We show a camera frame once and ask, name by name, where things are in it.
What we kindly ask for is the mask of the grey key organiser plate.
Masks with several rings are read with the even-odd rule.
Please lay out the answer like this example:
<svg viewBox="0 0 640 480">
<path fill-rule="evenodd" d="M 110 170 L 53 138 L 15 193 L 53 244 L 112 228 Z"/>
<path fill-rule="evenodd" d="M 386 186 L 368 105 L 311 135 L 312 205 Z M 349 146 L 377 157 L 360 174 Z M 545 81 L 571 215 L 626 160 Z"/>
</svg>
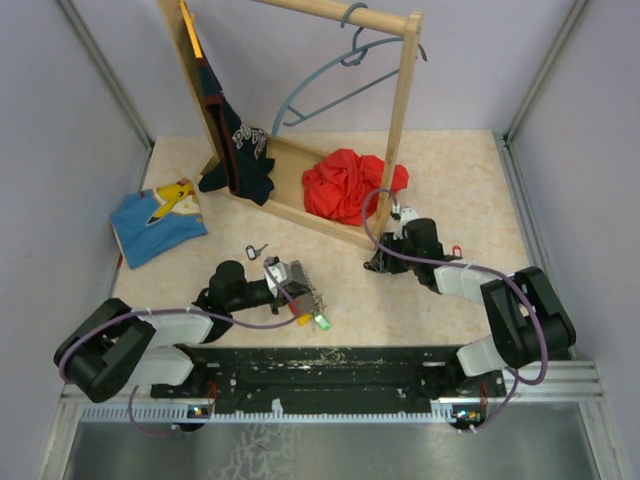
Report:
<svg viewBox="0 0 640 480">
<path fill-rule="evenodd" d="M 323 312 L 326 305 L 322 294 L 311 281 L 306 269 L 299 260 L 290 263 L 293 281 L 296 283 L 294 290 L 299 293 L 295 298 L 300 311 L 303 314 L 316 314 Z"/>
</svg>

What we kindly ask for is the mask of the key with green tag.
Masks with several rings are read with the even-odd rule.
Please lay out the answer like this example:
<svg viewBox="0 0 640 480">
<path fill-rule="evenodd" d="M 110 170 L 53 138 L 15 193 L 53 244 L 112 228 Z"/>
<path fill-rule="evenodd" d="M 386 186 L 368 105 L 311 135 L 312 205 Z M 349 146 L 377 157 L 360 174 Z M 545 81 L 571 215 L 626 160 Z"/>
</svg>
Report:
<svg viewBox="0 0 640 480">
<path fill-rule="evenodd" d="M 331 329 L 331 323 L 328 317 L 321 311 L 315 312 L 312 315 L 314 324 L 322 331 L 328 331 Z"/>
</svg>

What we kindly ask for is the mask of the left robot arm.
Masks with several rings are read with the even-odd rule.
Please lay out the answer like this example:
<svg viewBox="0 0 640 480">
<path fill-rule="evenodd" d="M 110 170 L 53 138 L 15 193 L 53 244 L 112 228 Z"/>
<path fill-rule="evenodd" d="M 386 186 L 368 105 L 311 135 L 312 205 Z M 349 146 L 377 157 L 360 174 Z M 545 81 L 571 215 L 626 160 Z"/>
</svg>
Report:
<svg viewBox="0 0 640 480">
<path fill-rule="evenodd" d="M 209 373 L 196 347 L 236 325 L 233 313 L 265 305 L 278 310 L 290 300 L 284 290 L 289 267 L 271 257 L 263 272 L 263 279 L 249 281 L 240 263 L 222 262 L 185 308 L 134 310 L 119 298 L 107 299 L 55 352 L 60 376 L 94 403 L 136 386 L 173 397 L 201 394 Z"/>
</svg>

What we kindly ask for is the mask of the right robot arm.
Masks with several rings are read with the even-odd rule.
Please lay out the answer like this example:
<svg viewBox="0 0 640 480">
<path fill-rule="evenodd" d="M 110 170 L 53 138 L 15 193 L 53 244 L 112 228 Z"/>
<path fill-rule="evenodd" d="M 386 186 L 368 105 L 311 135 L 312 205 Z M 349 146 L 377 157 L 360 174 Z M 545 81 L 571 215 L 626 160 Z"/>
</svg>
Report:
<svg viewBox="0 0 640 480">
<path fill-rule="evenodd" d="M 458 395 L 473 393 L 485 373 L 547 361 L 576 342 L 575 327 L 543 270 L 530 266 L 504 275 L 466 264 L 444 252 L 432 219 L 401 221 L 396 231 L 383 233 L 364 268 L 411 272 L 434 293 L 484 307 L 490 334 L 458 349 L 446 372 L 448 387 Z"/>
</svg>

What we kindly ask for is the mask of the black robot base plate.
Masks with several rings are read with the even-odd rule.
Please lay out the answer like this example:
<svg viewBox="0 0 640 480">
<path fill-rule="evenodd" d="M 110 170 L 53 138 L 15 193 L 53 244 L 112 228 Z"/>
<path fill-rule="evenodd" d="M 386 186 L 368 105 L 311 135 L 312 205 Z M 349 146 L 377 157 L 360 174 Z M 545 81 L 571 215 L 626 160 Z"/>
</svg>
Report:
<svg viewBox="0 0 640 480">
<path fill-rule="evenodd" d="M 506 392 L 498 371 L 463 378 L 456 349 L 437 347 L 202 348 L 209 379 L 197 396 L 219 414 L 268 413 L 279 401 L 287 414 L 428 413 L 445 397 L 494 399 Z"/>
</svg>

